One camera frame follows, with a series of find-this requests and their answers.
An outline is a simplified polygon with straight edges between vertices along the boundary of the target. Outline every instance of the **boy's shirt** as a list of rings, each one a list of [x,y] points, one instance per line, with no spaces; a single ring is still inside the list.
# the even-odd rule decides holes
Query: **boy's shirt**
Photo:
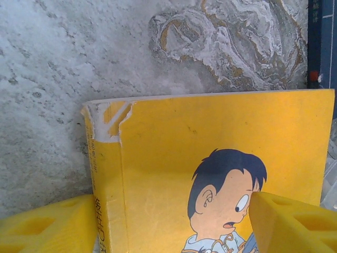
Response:
[[[237,253],[245,245],[245,241],[234,231],[223,235],[218,240],[203,239],[196,241],[196,235],[187,239],[182,253]]]

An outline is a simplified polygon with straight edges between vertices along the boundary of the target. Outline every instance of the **boy's eye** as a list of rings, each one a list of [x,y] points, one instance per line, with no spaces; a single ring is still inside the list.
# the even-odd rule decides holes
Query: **boy's eye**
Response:
[[[238,201],[238,203],[235,207],[235,211],[241,212],[243,210],[243,208],[247,205],[248,200],[249,200],[249,196],[247,194],[242,196],[242,198]]]

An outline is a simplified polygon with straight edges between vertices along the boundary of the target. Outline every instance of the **boy's open mouth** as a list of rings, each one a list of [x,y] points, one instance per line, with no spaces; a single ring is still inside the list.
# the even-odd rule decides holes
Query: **boy's open mouth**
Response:
[[[225,225],[223,225],[224,228],[232,228],[235,222],[227,222]]]

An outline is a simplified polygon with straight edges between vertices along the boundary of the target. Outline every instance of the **boy's black hair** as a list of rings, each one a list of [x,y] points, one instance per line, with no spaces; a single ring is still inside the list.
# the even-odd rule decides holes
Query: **boy's black hair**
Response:
[[[227,174],[234,169],[242,173],[246,169],[252,176],[252,189],[255,182],[259,183],[259,190],[263,186],[263,180],[267,180],[267,171],[260,158],[253,154],[246,154],[234,149],[215,149],[209,157],[202,160],[193,174],[192,185],[187,214],[191,219],[195,213],[195,203],[198,195],[208,185],[213,185],[218,193],[225,182]]]

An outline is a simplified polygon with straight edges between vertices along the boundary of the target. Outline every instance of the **book spine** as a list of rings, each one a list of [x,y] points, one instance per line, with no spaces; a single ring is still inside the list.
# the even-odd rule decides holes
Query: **book spine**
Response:
[[[121,145],[94,139],[93,127],[86,112],[85,124],[96,220],[101,253],[128,252]]]
[[[308,1],[308,88],[318,89],[321,74],[322,0]]]

